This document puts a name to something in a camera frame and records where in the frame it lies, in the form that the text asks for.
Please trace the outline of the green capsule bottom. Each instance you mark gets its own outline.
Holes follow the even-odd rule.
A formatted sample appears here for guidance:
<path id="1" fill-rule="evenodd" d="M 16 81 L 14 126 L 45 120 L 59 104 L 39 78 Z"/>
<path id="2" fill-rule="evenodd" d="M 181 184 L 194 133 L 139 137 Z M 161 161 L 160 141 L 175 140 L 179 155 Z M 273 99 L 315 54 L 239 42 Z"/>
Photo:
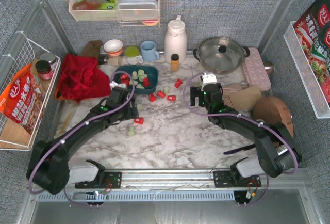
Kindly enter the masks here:
<path id="1" fill-rule="evenodd" d="M 130 85 L 135 85 L 135 86 L 136 86 L 136 85 L 138 84 L 138 81 L 136 81 L 136 80 L 132 80 L 132 79 L 131 79 L 131 80 L 129 81 L 129 84 L 130 84 Z"/>

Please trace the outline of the teal storage basket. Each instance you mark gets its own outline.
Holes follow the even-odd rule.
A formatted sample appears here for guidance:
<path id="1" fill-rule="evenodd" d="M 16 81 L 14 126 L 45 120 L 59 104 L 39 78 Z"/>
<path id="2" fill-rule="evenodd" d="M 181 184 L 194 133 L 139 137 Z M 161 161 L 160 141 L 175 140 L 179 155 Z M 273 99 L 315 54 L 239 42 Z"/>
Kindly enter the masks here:
<path id="1" fill-rule="evenodd" d="M 128 91 L 131 92 L 133 85 L 135 94 L 154 93 L 158 84 L 158 70 L 152 66 L 124 65 L 116 69 L 115 72 L 123 71 L 129 74 L 133 81 L 128 83 Z"/>

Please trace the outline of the green capsule low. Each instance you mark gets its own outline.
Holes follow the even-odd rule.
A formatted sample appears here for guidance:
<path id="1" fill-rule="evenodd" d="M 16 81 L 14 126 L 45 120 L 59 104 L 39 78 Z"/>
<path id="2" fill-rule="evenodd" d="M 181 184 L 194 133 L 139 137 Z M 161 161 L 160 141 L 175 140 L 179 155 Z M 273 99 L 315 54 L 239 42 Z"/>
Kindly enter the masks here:
<path id="1" fill-rule="evenodd" d="M 147 78 L 147 75 L 145 74 L 145 75 L 142 75 L 142 76 L 139 76 L 139 80 L 140 81 L 143 81 L 145 78 Z"/>

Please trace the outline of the brown cardboard sheet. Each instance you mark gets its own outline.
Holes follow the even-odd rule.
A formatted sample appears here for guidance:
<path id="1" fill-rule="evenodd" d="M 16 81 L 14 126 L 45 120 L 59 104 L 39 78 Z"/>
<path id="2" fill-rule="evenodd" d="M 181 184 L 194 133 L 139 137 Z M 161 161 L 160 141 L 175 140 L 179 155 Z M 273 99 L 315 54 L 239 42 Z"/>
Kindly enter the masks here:
<path id="1" fill-rule="evenodd" d="M 258 86 L 251 86 L 241 91 L 231 93 L 229 98 L 233 108 L 237 111 L 246 110 L 253 107 L 262 98 Z"/>

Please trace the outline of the red capsule number two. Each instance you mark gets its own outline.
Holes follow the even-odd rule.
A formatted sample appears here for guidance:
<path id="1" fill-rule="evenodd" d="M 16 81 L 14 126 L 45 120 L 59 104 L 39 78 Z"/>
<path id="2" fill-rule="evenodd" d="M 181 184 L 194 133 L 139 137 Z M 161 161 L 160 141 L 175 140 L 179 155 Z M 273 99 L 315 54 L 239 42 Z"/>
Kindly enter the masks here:
<path id="1" fill-rule="evenodd" d="M 171 102 L 175 102 L 176 101 L 176 95 L 169 95 L 167 96 L 167 100 L 171 101 Z"/>

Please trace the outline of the red cloth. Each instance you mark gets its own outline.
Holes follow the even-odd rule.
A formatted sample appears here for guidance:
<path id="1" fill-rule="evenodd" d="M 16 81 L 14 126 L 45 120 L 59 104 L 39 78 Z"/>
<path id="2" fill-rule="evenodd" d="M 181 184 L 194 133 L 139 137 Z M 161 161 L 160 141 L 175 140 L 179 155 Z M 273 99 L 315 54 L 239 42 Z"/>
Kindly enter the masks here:
<path id="1" fill-rule="evenodd" d="M 97 58 L 70 53 L 62 63 L 56 90 L 54 96 L 59 94 L 65 100 L 78 103 L 111 94 L 109 76 L 98 68 Z"/>

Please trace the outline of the brown cloth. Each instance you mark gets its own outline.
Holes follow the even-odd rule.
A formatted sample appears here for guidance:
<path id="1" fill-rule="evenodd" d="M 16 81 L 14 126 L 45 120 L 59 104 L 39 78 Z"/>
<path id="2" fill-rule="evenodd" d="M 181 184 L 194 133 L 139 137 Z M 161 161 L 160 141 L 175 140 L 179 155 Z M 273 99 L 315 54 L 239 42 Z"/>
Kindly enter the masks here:
<path id="1" fill-rule="evenodd" d="M 102 45 L 103 42 L 101 40 L 91 40 L 85 45 L 80 56 L 98 58 Z"/>

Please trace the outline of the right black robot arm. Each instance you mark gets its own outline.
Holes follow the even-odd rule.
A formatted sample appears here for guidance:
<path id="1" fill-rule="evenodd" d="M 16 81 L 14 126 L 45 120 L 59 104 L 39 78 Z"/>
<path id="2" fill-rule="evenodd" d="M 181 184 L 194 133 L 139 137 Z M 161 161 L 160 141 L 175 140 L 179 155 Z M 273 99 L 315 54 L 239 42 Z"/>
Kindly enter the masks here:
<path id="1" fill-rule="evenodd" d="M 219 83 L 190 87 L 189 91 L 189 108 L 195 105 L 205 108 L 204 116 L 212 124 L 238 133 L 254 143 L 257 155 L 234 163 L 232 171 L 242 178 L 261 174 L 275 178 L 282 173 L 294 174 L 297 171 L 301 153 L 284 124 L 256 121 L 226 106 Z"/>

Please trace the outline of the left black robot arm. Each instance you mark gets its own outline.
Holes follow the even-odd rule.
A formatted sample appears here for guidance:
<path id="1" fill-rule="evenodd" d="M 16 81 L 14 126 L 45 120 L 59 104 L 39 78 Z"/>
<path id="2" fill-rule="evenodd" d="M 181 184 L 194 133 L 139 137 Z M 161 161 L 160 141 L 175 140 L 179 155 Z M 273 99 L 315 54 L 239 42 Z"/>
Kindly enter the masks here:
<path id="1" fill-rule="evenodd" d="M 114 87 L 85 118 L 52 141 L 38 141 L 31 153 L 26 177 L 31 194 L 43 190 L 55 195 L 69 182 L 69 160 L 90 138 L 124 120 L 138 116 L 134 91 Z"/>

